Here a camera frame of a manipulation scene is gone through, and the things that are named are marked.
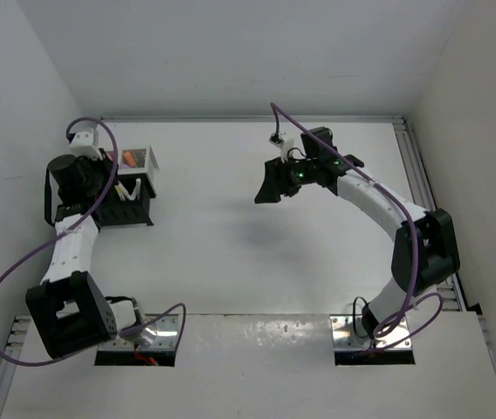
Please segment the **orange capped white marker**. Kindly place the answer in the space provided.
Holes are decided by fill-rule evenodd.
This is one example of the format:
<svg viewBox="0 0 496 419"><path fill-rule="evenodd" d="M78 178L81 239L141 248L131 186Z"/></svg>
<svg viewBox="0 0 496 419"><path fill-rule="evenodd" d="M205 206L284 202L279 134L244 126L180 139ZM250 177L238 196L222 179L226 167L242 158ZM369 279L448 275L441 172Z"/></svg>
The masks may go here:
<svg viewBox="0 0 496 419"><path fill-rule="evenodd" d="M136 168L137 162L134 158L134 155L130 151L124 151L122 153L122 162L129 168Z"/></svg>

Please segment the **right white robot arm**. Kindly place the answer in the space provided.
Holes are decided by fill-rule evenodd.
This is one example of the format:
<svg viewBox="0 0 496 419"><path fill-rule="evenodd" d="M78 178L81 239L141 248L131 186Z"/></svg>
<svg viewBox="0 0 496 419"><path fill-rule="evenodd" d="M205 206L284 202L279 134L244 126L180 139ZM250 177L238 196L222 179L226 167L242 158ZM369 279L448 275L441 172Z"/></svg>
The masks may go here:
<svg viewBox="0 0 496 419"><path fill-rule="evenodd" d="M353 155L340 155L327 127L300 136L303 152L293 157L295 145L280 133L270 142L279 156L265 163L265 176L254 201L278 203L302 187L316 184L352 203L379 225L394 244L391 278L362 308L355 331L361 338L379 338L390 331L428 291L460 267L457 240L450 214L427 210L378 182Z"/></svg>

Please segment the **white pen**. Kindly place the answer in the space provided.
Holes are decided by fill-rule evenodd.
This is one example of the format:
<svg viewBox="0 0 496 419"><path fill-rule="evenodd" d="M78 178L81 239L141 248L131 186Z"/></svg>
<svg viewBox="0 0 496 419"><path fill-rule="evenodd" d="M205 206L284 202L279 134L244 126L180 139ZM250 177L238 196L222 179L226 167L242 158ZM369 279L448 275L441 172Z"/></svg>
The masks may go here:
<svg viewBox="0 0 496 419"><path fill-rule="evenodd" d="M136 178L134 189L131 193L127 194L127 199L129 201L134 201L139 197L140 193L141 193L141 179Z"/></svg>

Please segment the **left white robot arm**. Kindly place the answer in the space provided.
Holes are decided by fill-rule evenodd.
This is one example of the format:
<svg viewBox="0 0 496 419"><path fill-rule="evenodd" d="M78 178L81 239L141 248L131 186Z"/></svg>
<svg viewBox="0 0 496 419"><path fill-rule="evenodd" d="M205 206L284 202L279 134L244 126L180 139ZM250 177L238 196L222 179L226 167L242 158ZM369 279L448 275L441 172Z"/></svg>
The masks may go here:
<svg viewBox="0 0 496 419"><path fill-rule="evenodd" d="M54 359L76 354L116 338L138 323L134 300L105 298L90 269L100 227L92 208L107 183L112 162L98 157L61 155L46 174L59 187L55 230L61 234L40 283L27 290L25 303L46 352Z"/></svg>

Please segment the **red capped white marker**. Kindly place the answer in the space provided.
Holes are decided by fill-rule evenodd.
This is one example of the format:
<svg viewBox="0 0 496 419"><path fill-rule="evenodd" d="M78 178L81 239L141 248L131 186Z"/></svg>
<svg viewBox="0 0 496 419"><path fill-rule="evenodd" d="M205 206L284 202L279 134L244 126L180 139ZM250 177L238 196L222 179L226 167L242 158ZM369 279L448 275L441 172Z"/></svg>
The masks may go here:
<svg viewBox="0 0 496 419"><path fill-rule="evenodd" d="M126 197L124 196L124 194L121 192L121 189L119 186L115 186L114 187L115 190L116 190L116 193L118 195L118 197L120 198L121 201L125 201L126 200Z"/></svg>

